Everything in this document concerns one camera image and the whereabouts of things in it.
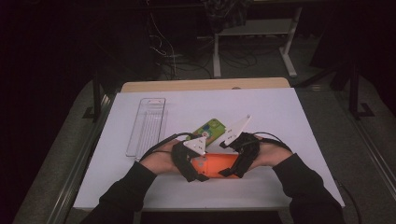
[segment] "white table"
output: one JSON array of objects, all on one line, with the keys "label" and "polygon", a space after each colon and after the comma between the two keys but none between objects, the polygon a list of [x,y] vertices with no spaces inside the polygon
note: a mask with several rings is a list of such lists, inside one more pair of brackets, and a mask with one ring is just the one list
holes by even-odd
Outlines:
[{"label": "white table", "polygon": [[[126,157],[125,151],[139,101],[156,97],[166,98],[165,136],[192,132],[212,118],[227,126],[251,115],[246,132],[277,135],[323,177],[326,189],[345,206],[295,90],[283,88],[119,93],[82,182],[75,208],[94,208],[100,196],[128,172],[134,160]],[[220,148],[220,141],[221,138],[207,150],[231,152]],[[246,173],[242,179],[206,182],[188,183],[181,175],[160,175],[147,193],[144,210],[277,210],[288,207],[289,202],[273,170],[261,167]]]}]

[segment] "gray floor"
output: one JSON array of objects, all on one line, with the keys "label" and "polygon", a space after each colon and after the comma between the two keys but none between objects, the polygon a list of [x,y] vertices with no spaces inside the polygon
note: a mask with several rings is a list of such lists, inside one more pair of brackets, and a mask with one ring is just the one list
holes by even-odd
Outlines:
[{"label": "gray floor", "polygon": [[[298,76],[290,78],[277,47],[283,43],[278,37],[223,38],[220,40],[222,78],[233,77],[286,77],[296,84],[312,77],[320,69],[309,66],[318,40],[297,37],[290,57]],[[213,76],[211,53],[195,59],[176,58],[177,76],[181,79],[209,78]],[[361,210],[362,223],[396,223],[396,202],[372,159],[370,148],[361,137],[363,127],[374,147],[383,156],[389,169],[396,172],[396,118],[382,104],[375,88],[364,79],[360,84],[360,102],[367,103],[375,116],[354,120],[347,112],[348,89],[332,91],[332,76],[314,85],[297,89],[309,123],[317,138],[323,156],[334,177],[347,187]],[[31,187],[15,223],[45,223],[62,193],[64,183],[73,170],[78,153],[92,129],[92,120],[83,119],[87,107],[92,106],[92,85],[87,84],[70,110],[69,117],[58,134],[49,155]],[[346,192],[340,188],[346,202],[347,223],[358,223],[356,209]],[[70,209],[65,223],[79,223],[86,212]],[[292,223],[287,211],[281,212],[285,223]]]}]

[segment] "metal stand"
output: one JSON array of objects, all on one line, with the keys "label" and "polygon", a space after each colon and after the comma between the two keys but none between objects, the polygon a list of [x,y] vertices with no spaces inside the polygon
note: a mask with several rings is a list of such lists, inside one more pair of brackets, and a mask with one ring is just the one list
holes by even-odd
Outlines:
[{"label": "metal stand", "polygon": [[290,77],[297,77],[296,70],[294,69],[293,63],[291,62],[291,59],[289,57],[289,50],[291,46],[291,41],[294,38],[294,34],[296,32],[296,28],[298,25],[298,21],[300,19],[302,8],[298,7],[294,13],[293,20],[290,23],[290,28],[288,32],[288,41],[286,42],[284,47],[279,48],[280,55],[282,55],[283,62],[286,65],[286,68],[288,69],[289,76]]},{"label": "metal stand", "polygon": [[288,69],[290,77],[297,77],[297,73],[289,57],[291,41],[294,38],[302,7],[296,8],[292,19],[247,21],[246,26],[225,29],[219,34],[215,34],[215,50],[213,54],[214,78],[221,77],[219,61],[219,35],[283,35],[288,34],[285,46],[279,48],[283,62]]}]

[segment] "black cable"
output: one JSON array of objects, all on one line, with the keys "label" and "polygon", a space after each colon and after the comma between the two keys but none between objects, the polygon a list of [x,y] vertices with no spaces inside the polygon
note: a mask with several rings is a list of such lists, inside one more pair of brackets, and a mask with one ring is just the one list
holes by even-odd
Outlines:
[{"label": "black cable", "polygon": [[140,158],[140,161],[142,161],[142,160],[145,159],[148,155],[150,155],[151,153],[153,153],[153,151],[154,151],[155,149],[157,149],[158,147],[161,147],[161,146],[165,145],[166,143],[168,143],[168,142],[170,142],[170,141],[172,141],[172,140],[174,140],[174,139],[176,139],[176,138],[178,138],[178,137],[180,137],[180,136],[182,136],[182,135],[187,135],[187,136],[189,136],[190,138],[196,137],[196,135],[194,135],[193,133],[174,133],[174,134],[172,134],[171,136],[169,136],[169,137],[163,139],[161,142],[157,143],[157,144],[154,145],[153,147],[149,148],[149,149],[147,150],[147,152],[142,156],[142,158]]},{"label": "black cable", "polygon": [[337,178],[335,178],[334,176],[332,177],[332,179],[334,179],[334,181],[338,184],[339,187],[341,187],[347,194],[347,196],[349,197],[350,201],[352,201],[353,206],[355,207],[356,210],[356,214],[358,216],[358,223],[361,224],[361,210],[358,207],[358,204],[356,203],[355,199],[353,198],[352,194],[350,193],[350,191],[347,189],[347,187],[344,186],[343,183],[341,183],[341,181],[339,181]]},{"label": "black cable", "polygon": [[277,141],[283,143],[282,140],[280,140],[278,137],[276,137],[275,135],[273,135],[273,134],[271,134],[271,133],[264,133],[264,134],[268,134],[268,135],[270,135],[270,136],[273,136],[274,138],[276,138]]}]

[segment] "black strap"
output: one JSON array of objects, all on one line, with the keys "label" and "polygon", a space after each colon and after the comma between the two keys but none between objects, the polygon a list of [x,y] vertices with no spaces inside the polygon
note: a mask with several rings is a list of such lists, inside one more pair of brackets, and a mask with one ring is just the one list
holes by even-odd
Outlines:
[{"label": "black strap", "polygon": [[171,156],[173,163],[188,182],[195,179],[198,179],[199,181],[206,181],[209,179],[205,175],[198,174],[191,164],[191,159],[199,157],[200,154],[185,147],[183,142],[179,142],[173,146]]},{"label": "black strap", "polygon": [[[262,140],[259,140],[253,133],[241,133],[239,137],[229,145],[229,147],[239,153],[239,156],[236,158],[236,161],[233,163],[231,168],[224,169],[220,171],[219,174],[223,176],[236,175],[239,178],[242,178],[259,155],[260,142],[275,144],[291,151],[286,144],[280,141],[280,139],[278,140],[271,138],[263,138]],[[226,148],[224,142],[222,142],[220,146]]]}]

